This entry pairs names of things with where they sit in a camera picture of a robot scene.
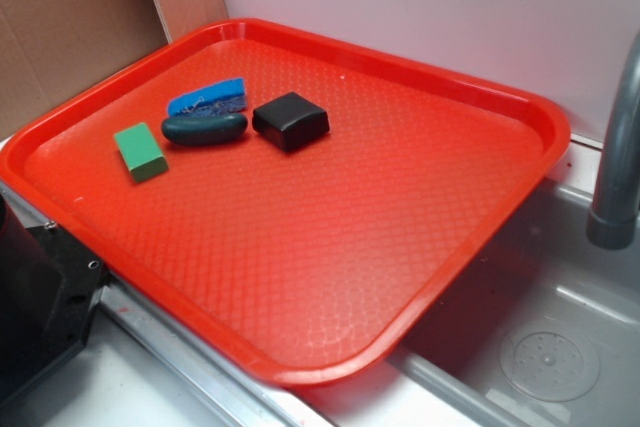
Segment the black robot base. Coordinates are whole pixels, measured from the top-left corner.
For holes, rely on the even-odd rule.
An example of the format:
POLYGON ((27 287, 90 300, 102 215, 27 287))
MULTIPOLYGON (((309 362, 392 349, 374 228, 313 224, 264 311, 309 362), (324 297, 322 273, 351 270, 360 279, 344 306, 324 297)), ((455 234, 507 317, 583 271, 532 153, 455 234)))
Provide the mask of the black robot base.
POLYGON ((1 201, 2 406, 84 349, 105 276, 65 228, 26 227, 1 201))

